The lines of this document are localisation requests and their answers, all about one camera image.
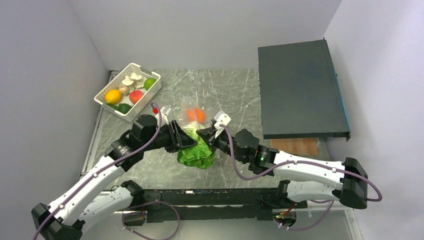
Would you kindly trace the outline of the green lettuce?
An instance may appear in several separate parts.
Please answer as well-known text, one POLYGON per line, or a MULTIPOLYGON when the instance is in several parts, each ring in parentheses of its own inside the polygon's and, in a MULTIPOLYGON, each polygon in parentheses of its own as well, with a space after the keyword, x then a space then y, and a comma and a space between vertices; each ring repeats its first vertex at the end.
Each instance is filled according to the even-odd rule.
POLYGON ((206 142, 197 134, 197 129, 195 127, 186 127, 183 131, 195 140, 197 145, 180 149, 177 152, 177 162, 186 167, 196 167, 202 170, 211 167, 214 164, 215 153, 210 150, 206 142))

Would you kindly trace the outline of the clear zip top bag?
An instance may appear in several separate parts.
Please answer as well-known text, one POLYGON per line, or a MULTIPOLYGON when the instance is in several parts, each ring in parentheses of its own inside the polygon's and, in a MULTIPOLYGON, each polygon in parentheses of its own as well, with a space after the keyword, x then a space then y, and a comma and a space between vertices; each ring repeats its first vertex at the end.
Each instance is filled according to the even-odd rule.
POLYGON ((215 153, 198 135, 197 131, 210 126, 211 114, 193 97, 185 96, 180 102, 178 123, 184 133, 197 142, 197 145, 178 151, 177 161, 188 167, 207 168, 214 163, 215 153))

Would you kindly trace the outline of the orange carrot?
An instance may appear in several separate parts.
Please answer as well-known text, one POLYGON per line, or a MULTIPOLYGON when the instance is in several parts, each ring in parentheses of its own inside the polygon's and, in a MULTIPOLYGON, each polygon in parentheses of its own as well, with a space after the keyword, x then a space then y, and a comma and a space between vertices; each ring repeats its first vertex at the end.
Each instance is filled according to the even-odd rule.
POLYGON ((194 107, 187 111, 187 118, 189 122, 197 122, 204 124, 206 121, 206 115, 202 108, 194 107))

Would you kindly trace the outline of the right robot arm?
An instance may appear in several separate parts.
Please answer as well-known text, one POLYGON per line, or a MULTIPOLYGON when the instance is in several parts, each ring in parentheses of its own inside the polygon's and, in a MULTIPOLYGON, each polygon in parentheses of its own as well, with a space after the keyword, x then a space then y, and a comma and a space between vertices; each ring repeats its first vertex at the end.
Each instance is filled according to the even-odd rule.
POLYGON ((212 128, 196 133, 212 150, 219 149, 234 161, 248 164, 254 174, 279 177, 275 200, 282 208, 303 201, 338 201, 360 210, 368 206, 368 174, 355 158, 323 161, 292 155, 261 145, 247 129, 235 136, 212 128))

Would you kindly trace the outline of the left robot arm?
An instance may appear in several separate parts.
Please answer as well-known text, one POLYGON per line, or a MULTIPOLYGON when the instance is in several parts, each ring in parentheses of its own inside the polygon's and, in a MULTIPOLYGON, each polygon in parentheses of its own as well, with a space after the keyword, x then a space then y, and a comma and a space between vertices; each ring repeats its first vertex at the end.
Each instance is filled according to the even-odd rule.
POLYGON ((140 162, 146 151, 165 149, 175 153, 197 145, 175 120, 168 122, 161 114, 141 115, 74 186, 49 204, 39 203, 31 210, 36 228, 33 239, 79 240, 89 228, 116 211, 164 205, 133 180, 125 181, 108 195, 100 194, 140 162))

